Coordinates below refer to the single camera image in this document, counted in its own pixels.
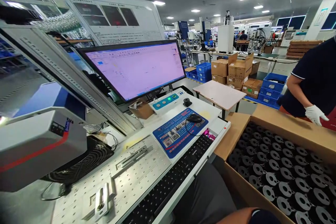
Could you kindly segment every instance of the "monitor screen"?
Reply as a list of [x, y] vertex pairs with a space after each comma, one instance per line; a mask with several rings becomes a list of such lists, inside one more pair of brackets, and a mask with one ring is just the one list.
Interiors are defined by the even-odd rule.
[[78, 51], [125, 101], [185, 77], [176, 41], [111, 45]]

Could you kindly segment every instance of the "worker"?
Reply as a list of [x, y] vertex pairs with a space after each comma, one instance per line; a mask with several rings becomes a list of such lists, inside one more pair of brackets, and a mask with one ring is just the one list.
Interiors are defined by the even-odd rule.
[[174, 209], [175, 224], [280, 224], [269, 211], [237, 210], [216, 168], [205, 163]]
[[241, 35], [239, 37], [240, 40], [247, 40], [247, 34], [245, 34], [245, 30], [241, 32]]
[[336, 131], [336, 36], [310, 49], [297, 63], [280, 111]]

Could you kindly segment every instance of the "hand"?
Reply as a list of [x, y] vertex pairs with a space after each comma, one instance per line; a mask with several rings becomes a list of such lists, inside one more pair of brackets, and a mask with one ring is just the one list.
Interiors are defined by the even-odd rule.
[[306, 107], [306, 117], [309, 118], [312, 123], [322, 126], [320, 118], [322, 118], [324, 121], [329, 121], [329, 119], [324, 115], [324, 113], [315, 105]]

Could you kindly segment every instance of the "small table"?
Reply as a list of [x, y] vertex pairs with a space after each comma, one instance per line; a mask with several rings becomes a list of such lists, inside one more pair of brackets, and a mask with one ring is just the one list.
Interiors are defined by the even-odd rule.
[[246, 95], [241, 91], [225, 86], [214, 80], [197, 86], [193, 88], [193, 90], [196, 92], [198, 99], [201, 95], [211, 101], [213, 105], [216, 104], [219, 106], [222, 109], [223, 120], [225, 119], [225, 111], [229, 111], [236, 104], [236, 112], [238, 112], [239, 102]]

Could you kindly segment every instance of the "stack of cardboard boxes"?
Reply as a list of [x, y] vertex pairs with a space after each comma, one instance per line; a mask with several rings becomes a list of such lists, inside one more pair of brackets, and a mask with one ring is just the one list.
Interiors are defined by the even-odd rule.
[[228, 65], [232, 64], [232, 62], [235, 62], [237, 60], [237, 57], [238, 57], [238, 53], [235, 53], [233, 55], [230, 55], [227, 60], [220, 59], [220, 60], [212, 61], [211, 62], [212, 80], [225, 85], [226, 77], [228, 75]]
[[237, 59], [228, 65], [227, 85], [234, 86], [241, 90], [243, 84], [249, 79], [252, 72], [253, 54], [250, 54], [245, 60]]

